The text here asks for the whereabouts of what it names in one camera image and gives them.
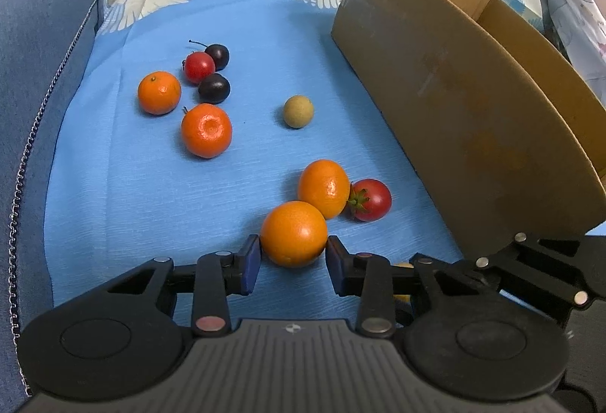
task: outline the cardboard box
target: cardboard box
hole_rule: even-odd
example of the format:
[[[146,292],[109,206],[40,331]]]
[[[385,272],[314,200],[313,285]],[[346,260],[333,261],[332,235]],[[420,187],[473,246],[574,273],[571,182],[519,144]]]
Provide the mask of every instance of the cardboard box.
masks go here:
[[[466,257],[606,219],[606,111],[501,0],[342,0],[332,36]]]

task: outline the blue bed sheet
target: blue bed sheet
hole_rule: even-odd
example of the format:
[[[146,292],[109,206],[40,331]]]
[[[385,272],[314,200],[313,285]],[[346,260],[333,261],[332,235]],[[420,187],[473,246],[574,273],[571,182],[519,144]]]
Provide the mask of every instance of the blue bed sheet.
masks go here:
[[[351,252],[393,263],[423,252],[446,261],[460,253],[380,112],[330,38],[334,9],[298,0],[191,0],[97,38],[86,75],[56,145],[45,216],[45,252],[55,305],[155,256],[194,263],[237,251],[266,214],[294,199],[302,169],[340,163],[352,180],[376,177],[393,193],[383,219],[328,222]],[[202,160],[180,140],[182,108],[197,103],[181,61],[198,46],[222,43],[231,95],[221,105],[233,142]],[[143,76],[180,78],[180,105],[163,117],[138,108]],[[295,94],[315,105],[312,123],[286,128],[281,106]],[[180,298],[175,320],[189,320]],[[355,298],[334,294],[323,257],[300,270],[264,261],[255,291],[230,297],[233,318],[353,318]]]

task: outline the red tomato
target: red tomato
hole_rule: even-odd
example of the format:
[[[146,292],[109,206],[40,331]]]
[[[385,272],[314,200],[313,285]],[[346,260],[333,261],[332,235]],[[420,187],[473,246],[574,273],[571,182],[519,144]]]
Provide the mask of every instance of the red tomato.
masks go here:
[[[208,75],[214,73],[214,61],[210,55],[202,51],[192,52],[183,61],[183,71],[192,83],[200,83]]]
[[[351,185],[348,204],[357,219],[375,221],[391,209],[392,194],[381,181],[362,179]]]

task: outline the silver bolt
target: silver bolt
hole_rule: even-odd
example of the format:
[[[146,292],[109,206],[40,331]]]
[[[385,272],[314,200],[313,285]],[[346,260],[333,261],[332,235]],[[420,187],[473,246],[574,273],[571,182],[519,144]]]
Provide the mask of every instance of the silver bolt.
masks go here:
[[[202,331],[220,331],[225,326],[225,319],[216,315],[205,315],[196,320],[196,327]]]
[[[581,290],[575,294],[575,304],[584,305],[589,300],[589,295],[587,295],[586,291]]]
[[[373,334],[387,332],[392,328],[392,324],[382,317],[369,317],[362,322],[363,330]]]
[[[487,257],[479,257],[476,261],[476,266],[478,268],[486,268],[489,265],[489,259]]]

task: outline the blue sofa armrest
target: blue sofa armrest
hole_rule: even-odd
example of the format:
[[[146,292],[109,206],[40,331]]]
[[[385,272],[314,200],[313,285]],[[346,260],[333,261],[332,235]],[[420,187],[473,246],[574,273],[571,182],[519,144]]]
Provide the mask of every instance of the blue sofa armrest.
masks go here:
[[[43,237],[48,178],[97,21],[97,0],[0,0],[0,412],[26,398],[20,330],[53,303]]]

